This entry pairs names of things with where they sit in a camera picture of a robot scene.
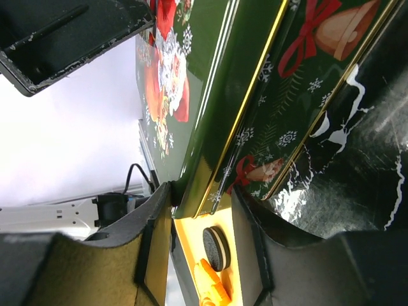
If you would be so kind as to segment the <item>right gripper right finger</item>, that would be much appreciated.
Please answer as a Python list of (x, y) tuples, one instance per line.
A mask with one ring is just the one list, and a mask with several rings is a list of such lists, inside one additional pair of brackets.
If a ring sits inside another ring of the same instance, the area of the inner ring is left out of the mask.
[(322, 239), (231, 193), (244, 305), (406, 305), (407, 231), (348, 231)]

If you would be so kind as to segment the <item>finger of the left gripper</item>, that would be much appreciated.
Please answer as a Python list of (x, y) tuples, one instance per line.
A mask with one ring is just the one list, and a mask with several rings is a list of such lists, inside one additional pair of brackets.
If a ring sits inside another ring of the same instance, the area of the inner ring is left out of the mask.
[(1, 75), (33, 96), (154, 23), (145, 1), (1, 1)]

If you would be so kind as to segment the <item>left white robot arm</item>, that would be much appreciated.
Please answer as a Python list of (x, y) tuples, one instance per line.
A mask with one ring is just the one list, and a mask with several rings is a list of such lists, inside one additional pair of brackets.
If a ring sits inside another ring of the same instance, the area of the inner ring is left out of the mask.
[(142, 161), (144, 1), (1, 2), (1, 231), (85, 238)]

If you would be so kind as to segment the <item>gold tin lid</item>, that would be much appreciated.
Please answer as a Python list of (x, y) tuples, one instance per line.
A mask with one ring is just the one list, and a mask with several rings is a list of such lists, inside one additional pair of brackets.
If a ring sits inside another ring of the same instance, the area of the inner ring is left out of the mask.
[(286, 1), (149, 1), (136, 37), (140, 131), (176, 219), (206, 212), (209, 195), (284, 16)]

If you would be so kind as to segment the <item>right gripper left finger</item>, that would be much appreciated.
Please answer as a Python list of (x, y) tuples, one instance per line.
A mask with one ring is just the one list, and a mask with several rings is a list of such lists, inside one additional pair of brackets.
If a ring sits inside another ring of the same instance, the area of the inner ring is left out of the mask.
[(84, 241), (1, 235), (2, 305), (164, 305), (171, 185)]

